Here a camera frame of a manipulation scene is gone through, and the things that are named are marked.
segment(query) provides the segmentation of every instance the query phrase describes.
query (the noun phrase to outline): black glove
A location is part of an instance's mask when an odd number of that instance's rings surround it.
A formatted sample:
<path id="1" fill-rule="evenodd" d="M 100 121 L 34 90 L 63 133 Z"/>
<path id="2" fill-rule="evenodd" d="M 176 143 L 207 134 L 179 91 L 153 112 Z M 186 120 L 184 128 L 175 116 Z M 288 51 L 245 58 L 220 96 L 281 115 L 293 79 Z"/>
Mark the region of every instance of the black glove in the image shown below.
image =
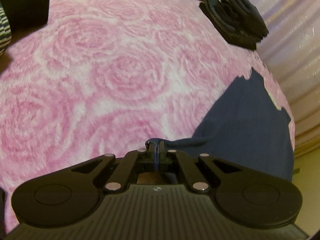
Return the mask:
<path id="1" fill-rule="evenodd" d="M 249 0 L 228 0 L 234 12 L 241 18 L 242 26 L 263 39 L 269 34 L 266 24 L 263 21 L 257 8 Z"/>
<path id="2" fill-rule="evenodd" d="M 49 0 L 0 0 L 11 31 L 38 27 L 48 22 Z"/>
<path id="3" fill-rule="evenodd" d="M 225 5 L 222 5 L 219 0 L 204 0 L 199 5 L 202 12 L 209 18 L 226 42 L 242 48 L 256 50 L 256 43 L 260 39 L 254 34 L 247 33 L 241 26 L 237 27 L 238 23 L 232 15 L 228 15 L 228 12 L 218 13 L 219 10 L 223 10 L 223 6 Z"/>

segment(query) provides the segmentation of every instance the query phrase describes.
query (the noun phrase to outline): pink rose blanket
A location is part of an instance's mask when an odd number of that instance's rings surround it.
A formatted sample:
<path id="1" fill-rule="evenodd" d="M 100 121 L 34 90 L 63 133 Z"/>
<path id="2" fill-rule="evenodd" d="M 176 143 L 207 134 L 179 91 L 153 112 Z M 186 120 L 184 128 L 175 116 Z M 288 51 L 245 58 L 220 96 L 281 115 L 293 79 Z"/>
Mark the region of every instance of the pink rose blanket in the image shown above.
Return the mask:
<path id="1" fill-rule="evenodd" d="M 278 108 L 288 102 L 256 52 L 225 42 L 199 0 L 50 0 L 49 22 L 0 59 L 0 187 L 149 138 L 190 137 L 253 67 Z M 294 122 L 289 124 L 294 147 Z"/>

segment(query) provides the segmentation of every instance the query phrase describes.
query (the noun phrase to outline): sheer curtain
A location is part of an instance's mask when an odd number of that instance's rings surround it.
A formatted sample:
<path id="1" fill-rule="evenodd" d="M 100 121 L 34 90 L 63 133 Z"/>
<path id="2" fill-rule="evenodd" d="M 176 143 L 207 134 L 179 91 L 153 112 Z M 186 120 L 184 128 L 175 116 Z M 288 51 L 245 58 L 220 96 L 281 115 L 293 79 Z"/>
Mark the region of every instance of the sheer curtain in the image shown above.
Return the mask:
<path id="1" fill-rule="evenodd" d="M 320 0 L 250 0 L 269 35 L 258 53 L 287 96 L 295 155 L 320 147 Z"/>

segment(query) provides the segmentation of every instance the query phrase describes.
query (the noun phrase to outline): blue cloth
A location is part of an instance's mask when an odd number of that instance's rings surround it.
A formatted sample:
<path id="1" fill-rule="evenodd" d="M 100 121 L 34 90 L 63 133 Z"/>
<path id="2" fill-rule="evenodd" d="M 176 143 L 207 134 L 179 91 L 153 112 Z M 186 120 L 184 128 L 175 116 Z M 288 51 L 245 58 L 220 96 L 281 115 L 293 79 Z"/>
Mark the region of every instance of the blue cloth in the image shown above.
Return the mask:
<path id="1" fill-rule="evenodd" d="M 277 110 L 252 69 L 249 80 L 236 78 L 215 102 L 192 138 L 164 141 L 166 150 L 186 151 L 191 157 L 209 155 L 292 181 L 294 155 L 289 134 L 290 116 Z"/>

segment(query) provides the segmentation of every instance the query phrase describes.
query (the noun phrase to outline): dark folded cloth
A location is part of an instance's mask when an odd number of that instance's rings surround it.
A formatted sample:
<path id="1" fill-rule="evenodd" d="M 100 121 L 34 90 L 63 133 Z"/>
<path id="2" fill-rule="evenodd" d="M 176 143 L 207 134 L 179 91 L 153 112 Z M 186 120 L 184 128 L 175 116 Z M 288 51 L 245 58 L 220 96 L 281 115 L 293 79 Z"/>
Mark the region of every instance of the dark folded cloth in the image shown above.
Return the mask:
<path id="1" fill-rule="evenodd" d="M 204 0 L 199 7 L 229 44 L 256 50 L 269 33 L 249 0 Z"/>
<path id="2" fill-rule="evenodd" d="M 48 22 L 49 0 L 0 0 L 11 31 L 38 27 Z"/>
<path id="3" fill-rule="evenodd" d="M 164 141 L 165 150 L 186 151 L 191 157 L 209 155 L 292 181 L 293 150 L 285 109 L 277 110 L 252 69 L 249 80 L 236 78 L 215 102 L 192 138 Z"/>
<path id="4" fill-rule="evenodd" d="M 239 17 L 241 26 L 263 39 L 269 33 L 267 26 L 257 8 L 249 0 L 228 0 L 231 8 Z"/>
<path id="5" fill-rule="evenodd" d="M 235 24 L 232 24 L 230 21 L 227 21 L 227 14 L 224 14 L 222 18 L 217 13 L 215 9 L 214 0 L 205 0 L 199 5 L 202 12 L 208 17 L 212 22 L 213 26 L 221 34 L 226 42 L 232 45 L 236 45 L 245 49 L 256 50 L 256 43 L 260 40 L 254 35 L 247 34 L 241 29 L 241 27 L 235 27 Z"/>

